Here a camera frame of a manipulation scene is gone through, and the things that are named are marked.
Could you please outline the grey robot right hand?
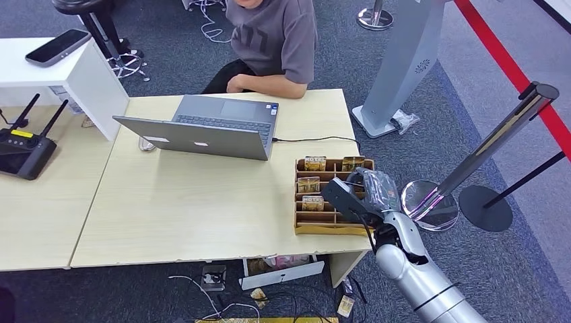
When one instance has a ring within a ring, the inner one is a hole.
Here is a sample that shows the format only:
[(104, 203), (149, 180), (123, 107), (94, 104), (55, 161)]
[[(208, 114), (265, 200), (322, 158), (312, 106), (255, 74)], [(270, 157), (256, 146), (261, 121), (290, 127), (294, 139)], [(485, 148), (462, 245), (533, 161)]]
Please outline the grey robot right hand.
[(349, 221), (376, 225), (391, 211), (401, 210), (394, 180), (380, 170), (357, 167), (347, 180), (334, 178), (321, 196)]

